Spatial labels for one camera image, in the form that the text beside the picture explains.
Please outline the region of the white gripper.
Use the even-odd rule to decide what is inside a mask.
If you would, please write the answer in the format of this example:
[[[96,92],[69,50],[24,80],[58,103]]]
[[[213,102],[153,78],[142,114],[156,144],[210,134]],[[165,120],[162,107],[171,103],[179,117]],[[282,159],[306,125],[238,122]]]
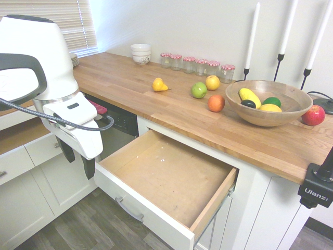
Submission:
[[[45,104],[42,110],[47,115],[58,115],[64,120],[84,127],[98,128],[94,121],[97,110],[82,93],[77,93],[73,98],[64,102]],[[90,180],[95,175],[94,158],[103,151],[100,132],[62,126],[47,119],[42,119],[42,123],[57,136],[57,142],[69,163],[75,161],[73,149],[82,155],[85,175]]]

